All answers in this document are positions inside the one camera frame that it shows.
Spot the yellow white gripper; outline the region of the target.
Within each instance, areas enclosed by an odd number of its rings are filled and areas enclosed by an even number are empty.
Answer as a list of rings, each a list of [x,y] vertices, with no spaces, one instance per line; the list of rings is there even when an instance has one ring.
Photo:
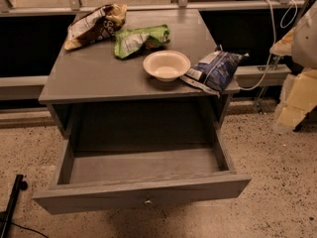
[[[316,35],[291,29],[269,51],[278,57],[291,56],[303,66],[299,74],[289,74],[283,83],[273,123],[273,131],[282,134],[294,130],[317,106]]]

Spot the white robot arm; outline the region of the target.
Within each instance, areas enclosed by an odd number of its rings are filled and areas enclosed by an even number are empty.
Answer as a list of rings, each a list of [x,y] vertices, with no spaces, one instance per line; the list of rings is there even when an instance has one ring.
[[[292,131],[317,107],[317,1],[269,51],[290,56],[303,67],[296,76],[286,77],[280,93],[273,131],[282,134]]]

